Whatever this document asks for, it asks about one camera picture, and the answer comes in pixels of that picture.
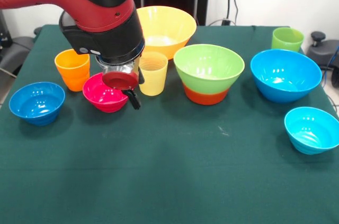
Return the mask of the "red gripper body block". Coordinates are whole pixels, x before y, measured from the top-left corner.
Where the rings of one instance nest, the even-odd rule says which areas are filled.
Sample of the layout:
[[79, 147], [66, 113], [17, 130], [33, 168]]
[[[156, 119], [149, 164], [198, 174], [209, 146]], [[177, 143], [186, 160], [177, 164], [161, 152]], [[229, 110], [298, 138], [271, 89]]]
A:
[[127, 90], [139, 84], [139, 60], [137, 58], [122, 65], [102, 63], [102, 81], [110, 88]]

